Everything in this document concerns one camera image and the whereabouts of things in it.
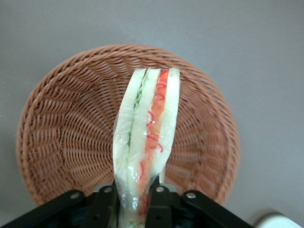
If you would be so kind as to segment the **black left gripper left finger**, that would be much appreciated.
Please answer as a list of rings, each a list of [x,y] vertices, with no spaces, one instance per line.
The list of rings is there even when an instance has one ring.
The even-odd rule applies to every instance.
[[[114,184],[89,196],[70,190],[2,225],[3,228],[116,228],[119,199]]]

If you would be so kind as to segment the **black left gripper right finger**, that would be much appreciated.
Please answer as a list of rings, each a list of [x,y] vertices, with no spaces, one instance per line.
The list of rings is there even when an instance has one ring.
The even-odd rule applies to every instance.
[[[252,226],[197,190],[179,195],[164,185],[150,189],[146,228],[251,228]]]

